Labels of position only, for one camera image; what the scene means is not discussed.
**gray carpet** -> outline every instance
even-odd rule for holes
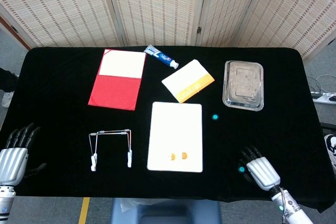
[[[26,50],[0,31],[0,67],[19,74]],[[316,78],[325,73],[336,74],[336,42],[323,49],[306,66],[306,73]],[[326,79],[324,88],[335,89],[335,82]],[[320,121],[336,124],[336,105],[317,104]],[[0,107],[0,127],[7,109]],[[112,199],[91,198],[87,222],[106,224],[110,217]],[[70,197],[16,197],[9,224],[73,224],[78,223],[82,198]],[[305,212],[315,224],[336,222],[336,205],[322,214],[304,207]],[[270,201],[237,201],[221,203],[223,223],[225,224],[280,224],[281,212]]]

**black tablecloth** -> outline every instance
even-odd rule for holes
[[[239,150],[253,144],[281,176],[295,199],[318,207],[335,200],[336,182],[324,145],[299,53],[288,48],[158,47],[183,67],[197,59],[215,82],[187,100],[202,105],[203,172],[153,172],[146,168],[154,101],[176,102],[161,81],[174,72],[146,57],[135,111],[89,106],[103,48],[36,48],[25,59],[17,90],[0,132],[34,122],[40,131],[28,168],[46,162],[39,175],[25,178],[18,195],[141,198],[206,198],[222,201],[269,199],[237,170]],[[122,48],[143,51],[145,47]],[[222,102],[227,60],[264,67],[265,106],[259,112]],[[218,114],[219,120],[212,120]],[[110,138],[98,145],[97,171],[91,172],[88,134],[132,130],[133,164],[127,145]]]

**yellow tape line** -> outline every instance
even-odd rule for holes
[[[175,97],[178,100],[179,103],[183,103],[186,100],[188,100],[190,97],[192,97],[194,94],[198,93],[201,89],[208,86],[210,83],[214,81],[214,78],[207,73],[197,81],[195,81],[190,86],[186,87],[184,90],[179,92]]]
[[[88,215],[89,203],[90,203],[90,197],[83,198],[82,210],[80,211],[78,224],[85,224],[86,216]]]

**robotic hand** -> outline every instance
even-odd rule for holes
[[[240,162],[246,165],[257,185],[270,192],[272,201],[283,211],[283,224],[286,221],[289,224],[313,224],[289,192],[279,186],[280,176],[255,147],[245,148],[242,154],[244,158]]]
[[[31,123],[21,130],[14,130],[8,137],[6,146],[0,152],[0,223],[6,223],[16,195],[14,186],[18,185],[25,175],[28,161],[28,150],[40,127],[32,131]],[[29,175],[38,173],[45,164]]]

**blue chair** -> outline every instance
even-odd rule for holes
[[[110,224],[221,224],[220,205],[211,200],[171,199],[155,205],[138,205],[121,212],[113,199]]]

